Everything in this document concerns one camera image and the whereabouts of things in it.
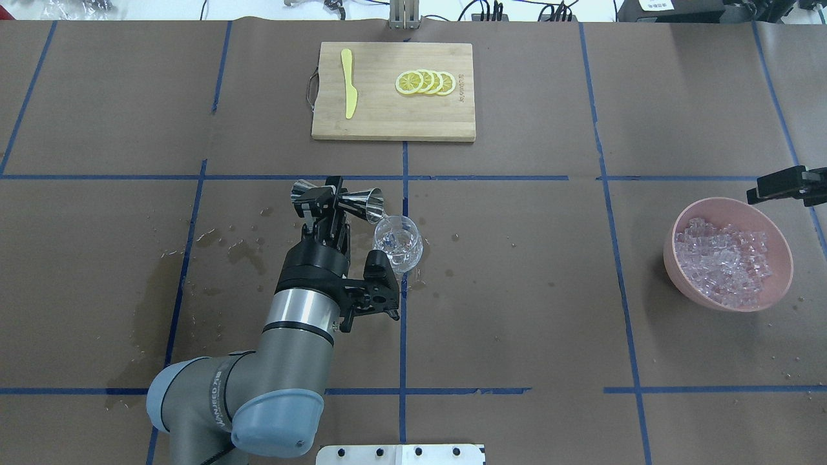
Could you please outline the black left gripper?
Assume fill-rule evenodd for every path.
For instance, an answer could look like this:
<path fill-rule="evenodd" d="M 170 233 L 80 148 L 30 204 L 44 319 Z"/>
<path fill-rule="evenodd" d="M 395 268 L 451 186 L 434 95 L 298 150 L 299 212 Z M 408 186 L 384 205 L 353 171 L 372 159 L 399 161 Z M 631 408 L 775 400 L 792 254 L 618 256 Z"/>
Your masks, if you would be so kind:
<path fill-rule="evenodd" d="M 328 187 L 293 189 L 293 208 L 304 224 L 299 243 L 284 259 L 275 293 L 310 289 L 330 298 L 343 295 L 342 281 L 351 265 L 351 225 L 340 206 L 346 189 L 342 176 L 328 176 L 324 185 Z"/>

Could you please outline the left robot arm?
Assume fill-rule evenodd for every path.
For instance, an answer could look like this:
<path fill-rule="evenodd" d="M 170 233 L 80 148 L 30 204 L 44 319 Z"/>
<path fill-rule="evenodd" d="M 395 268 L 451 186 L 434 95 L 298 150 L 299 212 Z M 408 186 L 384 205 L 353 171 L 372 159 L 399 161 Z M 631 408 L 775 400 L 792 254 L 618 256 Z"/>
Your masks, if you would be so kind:
<path fill-rule="evenodd" d="M 373 288 L 348 277 L 348 189 L 342 176 L 295 183 L 304 221 L 284 259 L 257 346 L 164 367 L 147 392 L 151 424 L 171 464 L 246 464 L 310 450 L 324 409 L 335 329 L 350 330 Z"/>

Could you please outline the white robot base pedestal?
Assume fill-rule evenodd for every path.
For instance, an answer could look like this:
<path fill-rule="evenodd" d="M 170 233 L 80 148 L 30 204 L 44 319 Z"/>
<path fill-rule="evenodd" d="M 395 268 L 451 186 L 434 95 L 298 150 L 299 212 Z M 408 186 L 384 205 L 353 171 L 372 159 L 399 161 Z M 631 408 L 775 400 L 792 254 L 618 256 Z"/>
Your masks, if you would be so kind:
<path fill-rule="evenodd" d="M 485 464 L 477 444 L 331 445 L 319 450 L 316 464 Z"/>

